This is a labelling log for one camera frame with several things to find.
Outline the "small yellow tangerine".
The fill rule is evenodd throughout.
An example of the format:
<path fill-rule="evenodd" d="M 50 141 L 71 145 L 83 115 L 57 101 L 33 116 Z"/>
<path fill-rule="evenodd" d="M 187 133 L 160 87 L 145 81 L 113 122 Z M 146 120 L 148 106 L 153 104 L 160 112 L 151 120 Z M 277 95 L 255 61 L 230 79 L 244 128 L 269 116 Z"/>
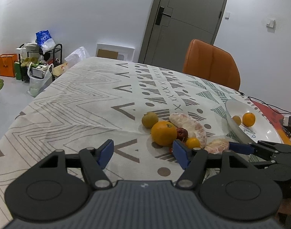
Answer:
<path fill-rule="evenodd" d="M 188 138 L 185 145 L 189 149 L 201 148 L 201 143 L 197 138 Z"/>
<path fill-rule="evenodd" d="M 242 117 L 242 122 L 244 126 L 252 127 L 256 122 L 256 116 L 251 112 L 245 113 Z"/>

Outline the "long peeled pomelo segment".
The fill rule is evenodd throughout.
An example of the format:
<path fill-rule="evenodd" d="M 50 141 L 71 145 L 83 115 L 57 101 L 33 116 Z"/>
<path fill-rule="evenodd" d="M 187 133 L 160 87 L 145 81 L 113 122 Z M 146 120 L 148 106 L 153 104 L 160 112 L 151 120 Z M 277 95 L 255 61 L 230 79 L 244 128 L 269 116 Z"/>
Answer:
<path fill-rule="evenodd" d="M 169 116 L 169 121 L 178 128 L 186 129 L 190 138 L 197 138 L 200 142 L 200 148 L 206 146 L 206 131 L 196 119 L 183 113 L 173 113 Z"/>

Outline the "short peeled pomelo segment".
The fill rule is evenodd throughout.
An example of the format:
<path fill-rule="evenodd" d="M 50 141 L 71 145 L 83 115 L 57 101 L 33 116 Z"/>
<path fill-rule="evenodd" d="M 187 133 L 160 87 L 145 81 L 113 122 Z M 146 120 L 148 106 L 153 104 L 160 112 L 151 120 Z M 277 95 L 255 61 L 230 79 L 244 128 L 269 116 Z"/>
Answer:
<path fill-rule="evenodd" d="M 229 149 L 229 142 L 226 139 L 214 139 L 204 149 L 210 154 L 220 154 Z"/>

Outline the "small greenish-yellow citrus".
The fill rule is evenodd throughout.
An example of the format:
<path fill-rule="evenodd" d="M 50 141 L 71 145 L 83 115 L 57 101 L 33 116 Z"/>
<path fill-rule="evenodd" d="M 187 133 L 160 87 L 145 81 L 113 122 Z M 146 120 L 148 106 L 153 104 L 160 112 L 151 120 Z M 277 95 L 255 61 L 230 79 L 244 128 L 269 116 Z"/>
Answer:
<path fill-rule="evenodd" d="M 241 118 L 238 115 L 233 116 L 232 119 L 238 126 L 241 125 Z"/>

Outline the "green-yellow round fruit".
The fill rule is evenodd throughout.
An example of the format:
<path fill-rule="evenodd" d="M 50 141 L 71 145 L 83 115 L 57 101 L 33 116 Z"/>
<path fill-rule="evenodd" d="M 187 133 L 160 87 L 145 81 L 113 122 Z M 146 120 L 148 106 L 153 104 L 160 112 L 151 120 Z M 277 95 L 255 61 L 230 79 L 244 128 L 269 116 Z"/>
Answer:
<path fill-rule="evenodd" d="M 148 112 L 144 114 L 141 122 L 144 127 L 151 129 L 159 121 L 158 115 L 154 112 Z"/>

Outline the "white ceramic plate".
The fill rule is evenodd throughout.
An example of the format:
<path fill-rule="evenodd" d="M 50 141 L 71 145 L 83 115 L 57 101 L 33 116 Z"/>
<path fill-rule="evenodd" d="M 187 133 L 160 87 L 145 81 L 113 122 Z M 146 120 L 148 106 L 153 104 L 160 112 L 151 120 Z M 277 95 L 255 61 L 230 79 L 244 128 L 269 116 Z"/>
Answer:
<path fill-rule="evenodd" d="M 272 124 L 258 109 L 237 100 L 225 103 L 226 116 L 230 129 L 241 143 L 270 141 L 282 143 L 282 139 Z"/>

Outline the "red orange placemat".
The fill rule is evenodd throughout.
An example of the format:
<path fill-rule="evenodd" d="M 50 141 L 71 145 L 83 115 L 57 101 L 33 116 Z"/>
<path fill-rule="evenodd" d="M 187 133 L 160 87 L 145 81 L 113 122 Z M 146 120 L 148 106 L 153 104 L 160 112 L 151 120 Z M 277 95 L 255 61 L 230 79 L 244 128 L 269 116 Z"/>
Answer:
<path fill-rule="evenodd" d="M 262 103 L 253 101 L 253 104 L 259 108 L 259 110 L 264 114 L 264 116 L 272 124 L 272 126 L 275 128 L 280 138 L 282 139 L 283 143 L 291 145 L 290 136 L 286 134 L 286 132 L 284 131 L 282 127 L 284 116 L 277 113 L 275 110 L 270 109 L 268 106 Z"/>

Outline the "white power adapter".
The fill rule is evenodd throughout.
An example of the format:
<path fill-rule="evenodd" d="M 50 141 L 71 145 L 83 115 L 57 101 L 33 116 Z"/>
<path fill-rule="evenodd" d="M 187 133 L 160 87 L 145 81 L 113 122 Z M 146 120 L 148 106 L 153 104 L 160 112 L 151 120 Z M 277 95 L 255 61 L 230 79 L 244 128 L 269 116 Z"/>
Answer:
<path fill-rule="evenodd" d="M 283 126 L 291 127 L 291 115 L 285 115 L 283 117 Z"/>

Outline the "patterned white tablecloth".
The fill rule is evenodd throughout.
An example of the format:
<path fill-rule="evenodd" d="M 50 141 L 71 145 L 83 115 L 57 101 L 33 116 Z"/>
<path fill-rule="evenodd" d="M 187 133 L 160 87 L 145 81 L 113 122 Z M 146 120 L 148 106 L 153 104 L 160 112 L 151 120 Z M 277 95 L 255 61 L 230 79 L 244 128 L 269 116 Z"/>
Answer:
<path fill-rule="evenodd" d="M 182 169 L 168 149 L 155 144 L 142 126 L 147 112 L 160 120 L 191 116 L 208 141 L 235 140 L 225 103 L 242 102 L 228 87 L 164 68 L 91 57 L 71 67 L 40 93 L 0 140 L 0 228 L 279 228 L 274 219 L 229 222 L 173 184 Z M 105 174 L 118 194 L 99 193 L 69 220 L 13 220 L 4 199 L 7 186 L 52 152 L 76 154 L 114 141 Z"/>

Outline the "orange leather chair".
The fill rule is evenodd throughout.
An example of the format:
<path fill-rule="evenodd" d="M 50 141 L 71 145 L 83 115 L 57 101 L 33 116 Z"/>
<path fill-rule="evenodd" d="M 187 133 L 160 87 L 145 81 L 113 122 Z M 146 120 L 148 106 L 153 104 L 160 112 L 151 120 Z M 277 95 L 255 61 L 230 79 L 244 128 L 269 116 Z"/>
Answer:
<path fill-rule="evenodd" d="M 191 40 L 183 65 L 183 73 L 240 89 L 240 73 L 230 53 L 198 39 Z"/>

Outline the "white plastic bag with box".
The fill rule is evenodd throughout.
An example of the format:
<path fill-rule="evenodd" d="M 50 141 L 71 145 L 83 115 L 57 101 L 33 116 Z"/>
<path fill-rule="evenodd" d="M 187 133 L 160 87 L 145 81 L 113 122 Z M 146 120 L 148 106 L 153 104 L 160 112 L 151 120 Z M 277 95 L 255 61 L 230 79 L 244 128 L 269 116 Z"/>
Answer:
<path fill-rule="evenodd" d="M 53 64 L 38 65 L 36 68 L 31 64 L 28 67 L 29 90 L 32 97 L 36 97 L 52 83 Z"/>

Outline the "clear plastic bag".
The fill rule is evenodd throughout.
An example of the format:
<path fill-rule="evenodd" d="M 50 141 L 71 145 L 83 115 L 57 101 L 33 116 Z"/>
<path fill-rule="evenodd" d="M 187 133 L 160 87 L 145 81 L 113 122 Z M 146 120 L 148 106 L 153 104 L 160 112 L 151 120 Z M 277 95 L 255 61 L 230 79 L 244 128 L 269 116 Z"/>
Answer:
<path fill-rule="evenodd" d="M 68 68 L 71 68 L 80 61 L 89 58 L 89 56 L 90 55 L 85 47 L 79 47 L 78 49 L 74 50 L 70 55 L 68 55 L 65 58 L 65 61 L 67 62 Z"/>

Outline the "white foam packaging with cardboard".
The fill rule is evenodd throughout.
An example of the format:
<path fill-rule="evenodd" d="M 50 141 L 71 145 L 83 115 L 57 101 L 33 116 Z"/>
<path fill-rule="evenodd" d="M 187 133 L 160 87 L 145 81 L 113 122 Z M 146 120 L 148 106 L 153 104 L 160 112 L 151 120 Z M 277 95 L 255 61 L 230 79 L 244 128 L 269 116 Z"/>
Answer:
<path fill-rule="evenodd" d="M 125 46 L 97 43 L 96 56 L 114 60 L 132 61 L 135 49 Z"/>

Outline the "green box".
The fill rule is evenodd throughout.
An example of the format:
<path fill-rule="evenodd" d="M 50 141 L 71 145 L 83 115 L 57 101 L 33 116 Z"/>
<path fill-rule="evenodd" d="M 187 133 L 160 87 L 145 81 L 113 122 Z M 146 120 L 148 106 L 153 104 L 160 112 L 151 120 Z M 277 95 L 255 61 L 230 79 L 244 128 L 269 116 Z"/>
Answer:
<path fill-rule="evenodd" d="M 17 80 L 22 80 L 21 64 L 18 61 L 14 62 L 14 71 L 15 71 L 15 78 Z"/>

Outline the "black metal shoe rack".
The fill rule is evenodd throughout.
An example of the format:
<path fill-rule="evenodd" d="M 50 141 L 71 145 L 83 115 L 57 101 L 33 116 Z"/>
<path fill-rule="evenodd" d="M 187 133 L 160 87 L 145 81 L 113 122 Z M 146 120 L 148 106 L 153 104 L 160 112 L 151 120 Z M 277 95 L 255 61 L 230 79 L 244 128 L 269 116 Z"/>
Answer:
<path fill-rule="evenodd" d="M 46 61 L 48 64 L 53 64 L 54 66 L 59 66 L 63 63 L 63 45 L 56 44 L 51 50 L 43 52 L 41 47 L 35 45 L 33 42 L 29 44 L 22 44 L 19 48 L 16 49 L 18 52 L 18 62 L 20 63 L 20 79 L 23 82 L 28 82 L 29 77 L 27 75 L 27 64 L 22 67 L 23 62 L 28 58 L 30 61 L 31 58 L 35 58 L 37 63 L 40 60 Z"/>

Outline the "blue and white plastic bag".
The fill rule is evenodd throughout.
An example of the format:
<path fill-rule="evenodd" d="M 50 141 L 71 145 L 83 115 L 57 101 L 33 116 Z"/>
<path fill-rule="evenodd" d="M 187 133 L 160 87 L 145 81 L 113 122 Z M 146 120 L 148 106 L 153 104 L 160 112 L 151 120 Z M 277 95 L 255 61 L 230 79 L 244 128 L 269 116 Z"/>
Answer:
<path fill-rule="evenodd" d="M 56 43 L 51 37 L 48 30 L 39 31 L 36 33 L 36 43 L 42 49 L 42 52 L 44 54 L 52 50 L 56 46 Z"/>

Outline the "orange paper bag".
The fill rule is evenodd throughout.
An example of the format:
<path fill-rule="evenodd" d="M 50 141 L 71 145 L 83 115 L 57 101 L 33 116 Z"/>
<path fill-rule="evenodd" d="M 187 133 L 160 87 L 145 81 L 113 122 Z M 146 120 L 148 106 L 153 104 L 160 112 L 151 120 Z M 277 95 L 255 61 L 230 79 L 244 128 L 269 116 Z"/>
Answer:
<path fill-rule="evenodd" d="M 17 61 L 17 54 L 0 55 L 0 76 L 15 77 L 14 63 Z"/>

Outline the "grey door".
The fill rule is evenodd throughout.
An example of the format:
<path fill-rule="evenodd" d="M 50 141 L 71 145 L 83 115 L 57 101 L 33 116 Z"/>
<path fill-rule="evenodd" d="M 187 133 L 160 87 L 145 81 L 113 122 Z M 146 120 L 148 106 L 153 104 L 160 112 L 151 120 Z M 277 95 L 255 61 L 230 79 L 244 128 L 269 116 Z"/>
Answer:
<path fill-rule="evenodd" d="M 182 71 L 193 39 L 213 44 L 227 0 L 153 0 L 139 55 L 139 63 Z M 155 25 L 159 7 L 160 25 Z"/>

